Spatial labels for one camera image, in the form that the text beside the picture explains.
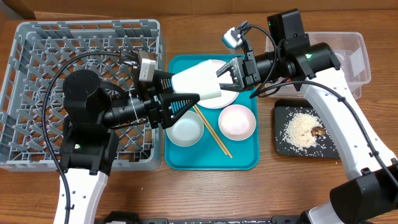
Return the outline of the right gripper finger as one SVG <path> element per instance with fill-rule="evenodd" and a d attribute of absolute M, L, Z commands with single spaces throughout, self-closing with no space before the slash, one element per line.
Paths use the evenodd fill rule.
<path fill-rule="evenodd" d="M 243 83 L 220 83 L 220 88 L 226 91 L 242 92 L 245 91 Z"/>
<path fill-rule="evenodd" d="M 234 57 L 216 71 L 217 77 L 226 72 L 229 72 L 232 77 L 245 77 L 243 65 L 244 58 L 242 56 Z"/>

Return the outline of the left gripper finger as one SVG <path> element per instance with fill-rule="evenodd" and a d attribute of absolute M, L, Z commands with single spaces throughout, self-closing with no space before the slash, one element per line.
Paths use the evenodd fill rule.
<path fill-rule="evenodd" d="M 155 95 L 162 93 L 173 93 L 174 89 L 172 87 L 172 77 L 173 73 L 164 72 L 160 70 L 154 71 L 154 76 L 152 79 L 152 84 L 154 85 Z"/>
<path fill-rule="evenodd" d="M 200 101 L 197 93 L 162 93 L 159 95 L 162 127 L 172 127 L 190 108 Z"/>

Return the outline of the grey-green bowl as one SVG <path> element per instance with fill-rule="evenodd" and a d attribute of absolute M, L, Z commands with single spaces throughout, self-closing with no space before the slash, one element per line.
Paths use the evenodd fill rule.
<path fill-rule="evenodd" d="M 166 129 L 168 138 L 181 147 L 196 144 L 204 133 L 202 119 L 193 111 L 187 111 L 172 127 Z"/>

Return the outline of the pink small bowl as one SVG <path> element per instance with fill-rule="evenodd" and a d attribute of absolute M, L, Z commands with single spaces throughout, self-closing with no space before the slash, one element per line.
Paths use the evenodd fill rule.
<path fill-rule="evenodd" d="M 243 141 L 255 132 L 257 120 L 254 113 L 246 106 L 230 105 L 220 113 L 218 126 L 228 139 Z"/>

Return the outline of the white cup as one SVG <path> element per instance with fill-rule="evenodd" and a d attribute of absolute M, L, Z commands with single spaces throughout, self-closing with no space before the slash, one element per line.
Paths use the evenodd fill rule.
<path fill-rule="evenodd" d="M 216 63 L 206 60 L 172 76 L 172 87 L 175 93 L 196 93 L 201 100 L 221 96 Z"/>

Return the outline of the brown food scrap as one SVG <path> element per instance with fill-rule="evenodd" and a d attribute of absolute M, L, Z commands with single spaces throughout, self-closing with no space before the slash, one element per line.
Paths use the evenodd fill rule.
<path fill-rule="evenodd" d="M 312 136 L 320 138 L 326 134 L 326 129 L 321 126 L 315 126 L 311 130 Z"/>

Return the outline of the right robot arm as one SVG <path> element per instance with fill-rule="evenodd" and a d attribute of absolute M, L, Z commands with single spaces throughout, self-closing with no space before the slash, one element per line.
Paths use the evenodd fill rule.
<path fill-rule="evenodd" d="M 232 58 L 217 75 L 231 74 L 223 90 L 251 91 L 252 97 L 269 96 L 280 88 L 280 78 L 293 85 L 311 104 L 326 127 L 345 168 L 347 182 L 330 191 L 326 203 L 304 211 L 299 223 L 364 223 L 397 208 L 397 157 L 378 138 L 353 98 L 340 61 L 331 47 L 311 44 L 300 12 L 289 10 L 267 18 L 264 33 L 272 52 L 255 55 L 243 22 L 223 35 Z"/>

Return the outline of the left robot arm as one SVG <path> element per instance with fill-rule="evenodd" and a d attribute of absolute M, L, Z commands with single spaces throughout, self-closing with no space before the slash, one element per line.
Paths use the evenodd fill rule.
<path fill-rule="evenodd" d="M 200 100 L 176 93 L 172 74 L 155 71 L 150 83 L 133 90 L 106 82 L 94 71 L 77 70 L 63 82 L 60 188 L 55 223 L 93 223 L 111 173 L 119 137 L 116 130 L 149 123 L 169 128 Z"/>

